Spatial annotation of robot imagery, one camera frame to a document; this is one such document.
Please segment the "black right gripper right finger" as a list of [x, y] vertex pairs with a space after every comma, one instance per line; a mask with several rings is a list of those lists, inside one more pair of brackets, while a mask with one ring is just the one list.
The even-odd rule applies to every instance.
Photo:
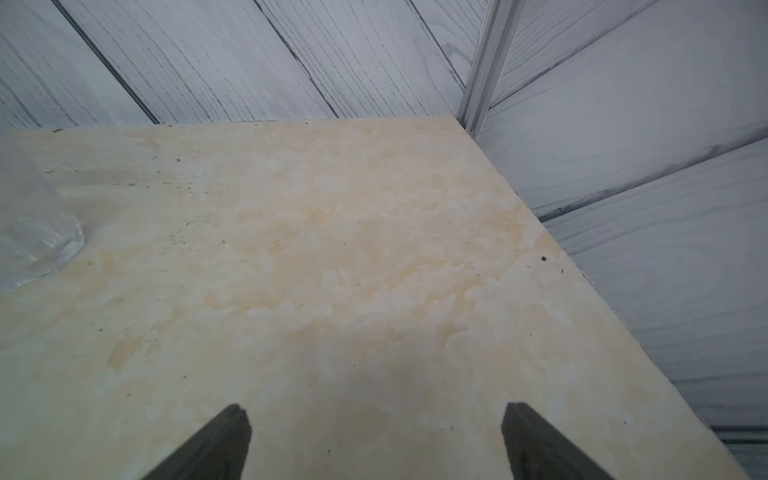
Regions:
[[526, 403], [507, 404], [501, 432], [514, 479], [612, 479]]

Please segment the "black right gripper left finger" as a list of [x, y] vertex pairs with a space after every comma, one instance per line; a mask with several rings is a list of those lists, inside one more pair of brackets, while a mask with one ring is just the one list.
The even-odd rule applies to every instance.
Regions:
[[144, 479], [240, 479], [251, 435], [246, 411], [228, 405]]

